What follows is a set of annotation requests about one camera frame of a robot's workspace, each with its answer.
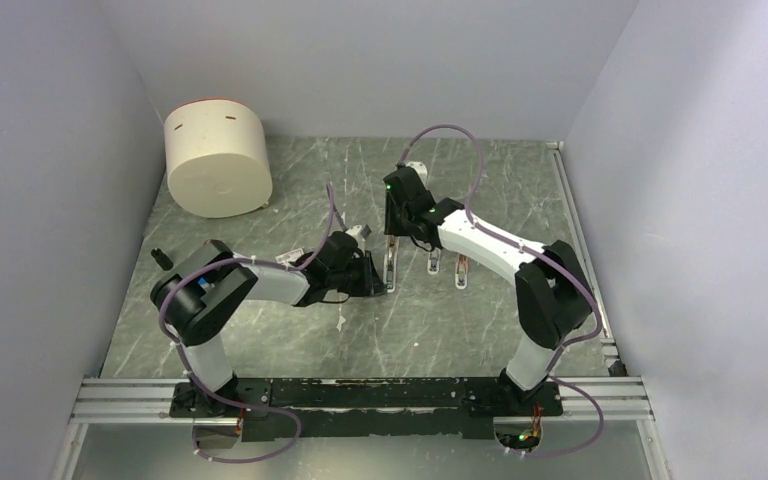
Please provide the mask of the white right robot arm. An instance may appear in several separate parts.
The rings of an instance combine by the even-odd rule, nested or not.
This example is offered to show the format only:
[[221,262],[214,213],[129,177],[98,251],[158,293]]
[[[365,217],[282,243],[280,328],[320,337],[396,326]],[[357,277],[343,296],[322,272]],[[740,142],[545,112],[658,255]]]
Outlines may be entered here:
[[514,287],[523,336],[503,371],[499,398],[508,412],[525,413],[563,342],[595,310],[576,252],[563,241],[544,245],[514,236],[458,201],[435,199],[410,166],[397,167],[383,183],[387,235],[465,256]]

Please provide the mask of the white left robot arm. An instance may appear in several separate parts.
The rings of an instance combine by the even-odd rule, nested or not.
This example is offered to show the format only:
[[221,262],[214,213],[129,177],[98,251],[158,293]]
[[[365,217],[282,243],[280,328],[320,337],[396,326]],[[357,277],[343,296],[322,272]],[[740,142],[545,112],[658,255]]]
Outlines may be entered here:
[[225,353],[221,332],[243,302],[268,301],[293,307],[327,303],[336,292],[348,298],[386,292],[372,255],[357,236],[335,231],[318,250],[287,263],[245,259],[222,241],[209,240],[171,267],[150,290],[163,310],[163,326],[180,344],[187,375],[201,381],[197,403],[221,416],[237,400],[237,377]]

